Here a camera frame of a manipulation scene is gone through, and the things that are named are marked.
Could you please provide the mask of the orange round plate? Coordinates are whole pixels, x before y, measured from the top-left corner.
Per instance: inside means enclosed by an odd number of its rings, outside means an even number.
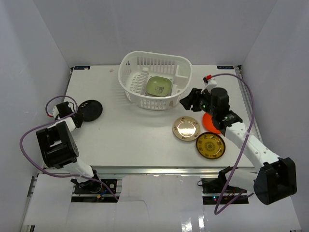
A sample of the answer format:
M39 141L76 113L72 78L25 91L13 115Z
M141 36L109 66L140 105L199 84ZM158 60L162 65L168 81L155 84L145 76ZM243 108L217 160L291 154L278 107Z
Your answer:
M208 113L205 113L202 117L202 123L206 130L212 133L220 134L221 132L217 130L212 122L212 117Z

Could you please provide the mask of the black round plate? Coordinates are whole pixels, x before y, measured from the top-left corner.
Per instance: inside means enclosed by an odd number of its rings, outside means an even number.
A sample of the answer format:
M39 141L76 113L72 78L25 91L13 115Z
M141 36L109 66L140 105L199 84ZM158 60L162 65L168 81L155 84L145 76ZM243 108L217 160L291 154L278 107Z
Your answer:
M102 104L97 100L86 100L78 107L77 113L83 116L83 121L92 122L98 119L103 112Z

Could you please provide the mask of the green square panda plate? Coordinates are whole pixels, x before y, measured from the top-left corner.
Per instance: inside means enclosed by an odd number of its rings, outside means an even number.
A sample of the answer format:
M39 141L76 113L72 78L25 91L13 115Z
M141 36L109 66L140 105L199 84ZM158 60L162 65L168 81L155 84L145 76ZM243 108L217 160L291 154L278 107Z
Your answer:
M153 76L146 84L146 93L150 96L168 96L172 88L172 82L164 77Z

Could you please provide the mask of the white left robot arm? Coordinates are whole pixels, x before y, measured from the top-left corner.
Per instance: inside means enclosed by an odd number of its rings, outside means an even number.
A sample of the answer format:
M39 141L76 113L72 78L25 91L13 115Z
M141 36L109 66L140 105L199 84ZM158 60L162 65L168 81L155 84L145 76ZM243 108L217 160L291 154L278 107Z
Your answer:
M97 172L79 158L79 150L71 134L82 126L83 115L75 113L68 101L56 105L52 110L55 123L36 131L37 140L45 165L63 169L78 175L92 193L101 190L102 181Z

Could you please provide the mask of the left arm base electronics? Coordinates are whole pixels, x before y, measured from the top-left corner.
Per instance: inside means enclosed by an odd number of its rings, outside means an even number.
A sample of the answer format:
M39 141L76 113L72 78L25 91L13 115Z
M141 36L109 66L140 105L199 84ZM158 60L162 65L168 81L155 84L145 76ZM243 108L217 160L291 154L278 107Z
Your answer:
M119 196L114 196L103 185L98 182L79 184L77 180L72 179L74 184L73 193L71 197L72 203L116 203Z

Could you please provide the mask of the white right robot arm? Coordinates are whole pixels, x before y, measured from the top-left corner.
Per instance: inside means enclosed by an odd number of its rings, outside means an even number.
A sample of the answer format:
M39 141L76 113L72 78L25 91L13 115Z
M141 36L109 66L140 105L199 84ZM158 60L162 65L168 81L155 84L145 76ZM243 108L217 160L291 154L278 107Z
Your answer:
M254 135L250 135L242 119L230 110L229 96L221 87L212 90L193 88L180 100L185 110L204 111L222 136L233 142L249 159L257 174L243 172L237 166L218 174L218 188L225 193L235 187L254 193L265 205L296 194L296 166L291 158L281 158L270 151Z

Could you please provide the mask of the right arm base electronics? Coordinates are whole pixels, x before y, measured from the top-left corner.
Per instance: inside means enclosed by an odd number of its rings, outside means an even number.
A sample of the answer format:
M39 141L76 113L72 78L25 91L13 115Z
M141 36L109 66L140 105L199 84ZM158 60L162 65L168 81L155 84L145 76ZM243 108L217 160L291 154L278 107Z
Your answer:
M204 205L216 205L223 185L219 183L217 178L202 178L197 182L202 187L202 199ZM227 204L236 197L243 189L237 187L227 187L220 204Z

